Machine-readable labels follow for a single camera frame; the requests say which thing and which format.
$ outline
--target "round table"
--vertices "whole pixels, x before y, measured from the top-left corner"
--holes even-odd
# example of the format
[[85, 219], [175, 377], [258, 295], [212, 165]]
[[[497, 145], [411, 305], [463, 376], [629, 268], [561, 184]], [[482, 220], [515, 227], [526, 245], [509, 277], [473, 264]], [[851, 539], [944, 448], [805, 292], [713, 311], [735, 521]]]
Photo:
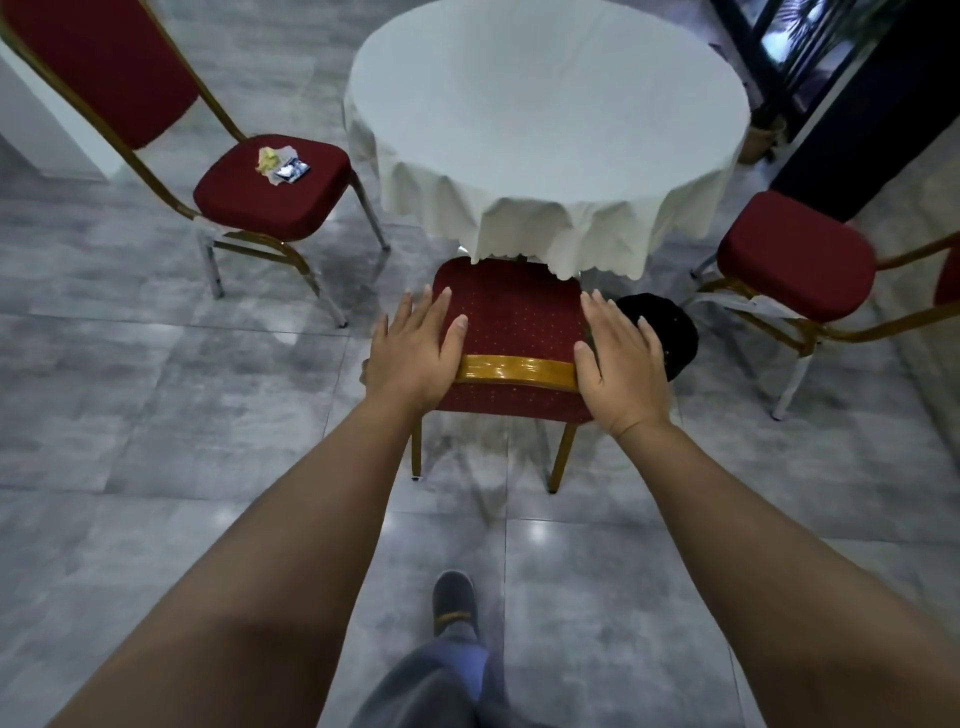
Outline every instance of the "round table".
[[709, 46], [602, 0], [420, 6], [367, 38], [344, 99], [385, 209], [561, 279], [638, 279], [672, 229], [707, 234], [748, 122]]

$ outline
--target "black hat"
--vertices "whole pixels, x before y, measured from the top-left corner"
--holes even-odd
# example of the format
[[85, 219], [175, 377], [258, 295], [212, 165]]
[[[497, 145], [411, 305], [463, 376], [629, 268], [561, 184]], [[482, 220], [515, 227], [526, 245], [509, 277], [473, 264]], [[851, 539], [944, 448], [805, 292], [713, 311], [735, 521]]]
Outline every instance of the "black hat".
[[617, 299], [616, 305], [634, 324], [642, 316], [653, 327], [663, 345], [663, 368], [667, 381], [676, 378], [693, 361], [700, 336], [693, 321], [678, 305], [652, 293], [624, 296]]

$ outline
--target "chair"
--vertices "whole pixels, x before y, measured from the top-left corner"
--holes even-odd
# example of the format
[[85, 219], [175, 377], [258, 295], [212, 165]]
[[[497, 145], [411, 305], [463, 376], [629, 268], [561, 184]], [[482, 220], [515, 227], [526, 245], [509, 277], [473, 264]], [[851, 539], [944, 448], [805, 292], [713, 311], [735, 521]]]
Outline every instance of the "chair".
[[[139, 0], [0, 0], [0, 39], [85, 117], [163, 202], [190, 220], [216, 224], [208, 226], [214, 234], [197, 236], [215, 298], [224, 295], [213, 253], [220, 248], [293, 266], [338, 326], [347, 325], [319, 276], [290, 245], [316, 232], [350, 186], [381, 248], [390, 249], [344, 150], [280, 134], [244, 136]], [[136, 154], [198, 97], [237, 142], [197, 184], [199, 210], [182, 203]], [[294, 184], [274, 187], [255, 171], [257, 153], [263, 146], [287, 144], [311, 170]]]
[[[573, 366], [573, 345], [588, 340], [579, 282], [559, 280], [539, 263], [456, 257], [437, 271], [435, 295], [447, 286], [453, 298], [444, 330], [462, 313], [469, 326], [457, 378], [437, 409], [566, 423], [547, 486], [556, 493], [577, 427], [593, 419]], [[421, 423], [412, 439], [418, 479]]]
[[[859, 331], [830, 326], [867, 301], [877, 271], [945, 250], [949, 253], [930, 308]], [[687, 303], [719, 303], [797, 352], [793, 374], [773, 411], [775, 420], [786, 414], [820, 340], [876, 341], [960, 314], [960, 232], [877, 260], [859, 232], [778, 192], [755, 195], [716, 254], [691, 275], [698, 279], [714, 263], [721, 278], [704, 283]], [[784, 320], [798, 337], [759, 316]]]

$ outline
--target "person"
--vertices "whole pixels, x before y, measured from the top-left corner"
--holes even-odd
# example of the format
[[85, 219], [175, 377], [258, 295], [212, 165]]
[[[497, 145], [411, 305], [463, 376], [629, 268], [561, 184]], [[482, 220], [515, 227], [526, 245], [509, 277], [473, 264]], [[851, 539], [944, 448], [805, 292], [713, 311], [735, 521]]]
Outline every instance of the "person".
[[[393, 321], [378, 322], [363, 401], [227, 530], [51, 726], [316, 725], [409, 434], [457, 371], [468, 322], [441, 331], [450, 296], [434, 302], [427, 288], [413, 305], [404, 295]], [[582, 304], [595, 351], [576, 344], [580, 391], [653, 494], [767, 724], [960, 725], [948, 635], [705, 455], [670, 423], [649, 325], [634, 327], [596, 292]], [[528, 724], [478, 640], [474, 599], [465, 575], [438, 581], [438, 639], [387, 675], [357, 728]]]

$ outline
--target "foot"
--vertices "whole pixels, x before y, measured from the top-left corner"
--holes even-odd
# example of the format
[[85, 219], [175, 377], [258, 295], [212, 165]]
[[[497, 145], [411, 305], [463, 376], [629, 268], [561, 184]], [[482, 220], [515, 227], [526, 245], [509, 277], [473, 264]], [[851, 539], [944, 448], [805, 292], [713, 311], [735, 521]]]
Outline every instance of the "foot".
[[433, 634], [438, 637], [448, 626], [465, 621], [480, 636], [477, 599], [473, 582], [462, 571], [444, 571], [433, 587]]

